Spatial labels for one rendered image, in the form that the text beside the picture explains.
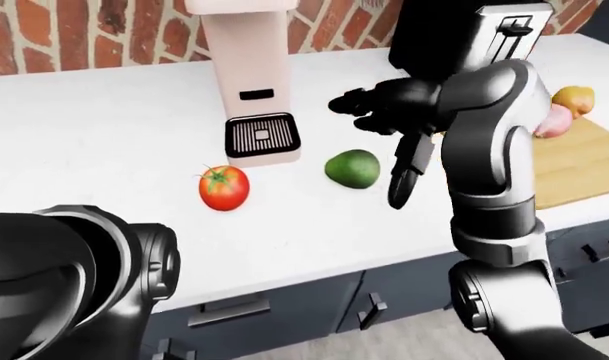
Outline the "pink onion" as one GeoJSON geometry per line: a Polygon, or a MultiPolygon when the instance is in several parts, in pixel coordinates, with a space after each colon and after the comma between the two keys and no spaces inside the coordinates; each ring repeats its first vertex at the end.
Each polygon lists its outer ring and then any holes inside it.
{"type": "Polygon", "coordinates": [[[547,118],[536,128],[533,136],[542,139],[559,137],[569,130],[572,122],[571,110],[559,104],[552,104],[547,118]]]}

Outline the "wooden cutting board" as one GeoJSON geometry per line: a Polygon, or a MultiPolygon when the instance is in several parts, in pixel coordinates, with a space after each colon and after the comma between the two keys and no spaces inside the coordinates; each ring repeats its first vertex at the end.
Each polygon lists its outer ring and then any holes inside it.
{"type": "Polygon", "coordinates": [[[609,131],[583,117],[559,137],[533,141],[536,209],[609,194],[609,131]]]}

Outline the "green avocado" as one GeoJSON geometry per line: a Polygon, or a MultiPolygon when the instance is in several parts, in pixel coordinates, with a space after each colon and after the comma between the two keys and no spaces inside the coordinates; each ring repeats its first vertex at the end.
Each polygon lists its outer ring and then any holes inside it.
{"type": "Polygon", "coordinates": [[[351,149],[329,159],[324,167],[326,176],[347,188],[370,188],[380,176],[380,162],[363,149],[351,149]]]}

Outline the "red tomato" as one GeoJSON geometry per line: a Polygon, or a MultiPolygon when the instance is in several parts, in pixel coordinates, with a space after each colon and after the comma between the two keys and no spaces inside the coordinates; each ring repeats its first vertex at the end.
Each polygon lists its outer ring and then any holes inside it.
{"type": "Polygon", "coordinates": [[[220,212],[237,209],[247,200],[250,182],[238,167],[207,167],[199,175],[198,193],[206,206],[220,212]]]}

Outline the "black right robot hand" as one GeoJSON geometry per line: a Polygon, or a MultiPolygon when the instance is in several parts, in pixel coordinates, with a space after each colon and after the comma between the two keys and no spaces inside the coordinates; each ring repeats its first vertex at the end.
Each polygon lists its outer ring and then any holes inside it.
{"type": "Polygon", "coordinates": [[[333,113],[354,116],[362,131],[381,135],[420,131],[433,135],[447,130],[447,119],[438,113],[439,83],[410,77],[386,80],[373,89],[353,89],[329,101],[333,113]]]}

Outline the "white coffee machine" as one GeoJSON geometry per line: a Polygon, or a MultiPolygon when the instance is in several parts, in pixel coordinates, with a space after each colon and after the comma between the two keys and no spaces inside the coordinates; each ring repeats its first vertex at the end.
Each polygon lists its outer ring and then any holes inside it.
{"type": "Polygon", "coordinates": [[[291,114],[287,12],[299,0],[184,0],[200,17],[227,117],[225,152],[234,167],[296,161],[301,139],[291,114]]]}

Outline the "dark blue base cabinet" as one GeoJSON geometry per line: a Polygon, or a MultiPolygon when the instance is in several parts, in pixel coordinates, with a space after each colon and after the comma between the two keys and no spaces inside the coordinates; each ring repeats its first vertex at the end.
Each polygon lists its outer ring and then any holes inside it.
{"type": "MultiPolygon", "coordinates": [[[[609,220],[554,230],[547,235],[565,326],[571,332],[609,335],[609,220]],[[600,261],[581,250],[591,245],[600,261]]],[[[143,336],[139,360],[153,360],[160,341],[171,354],[197,360],[232,360],[291,344],[348,332],[359,326],[357,314],[370,308],[378,293],[388,310],[385,323],[448,308],[448,272],[463,260],[451,252],[268,290],[271,311],[211,326],[190,328],[194,306],[153,314],[143,336]]]]}

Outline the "black silver toaster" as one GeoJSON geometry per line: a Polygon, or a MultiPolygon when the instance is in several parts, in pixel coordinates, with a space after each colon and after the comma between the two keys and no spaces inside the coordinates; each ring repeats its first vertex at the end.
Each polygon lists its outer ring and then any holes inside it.
{"type": "Polygon", "coordinates": [[[552,17],[545,0],[404,0],[388,60],[441,82],[505,59],[527,59],[552,17]]]}

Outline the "yellow bell pepper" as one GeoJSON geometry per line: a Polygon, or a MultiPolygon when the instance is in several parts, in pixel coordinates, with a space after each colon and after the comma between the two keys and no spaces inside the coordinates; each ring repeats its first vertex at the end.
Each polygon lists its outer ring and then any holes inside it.
{"type": "Polygon", "coordinates": [[[567,108],[577,119],[593,110],[595,92],[588,86],[566,86],[553,95],[552,103],[567,108]]]}

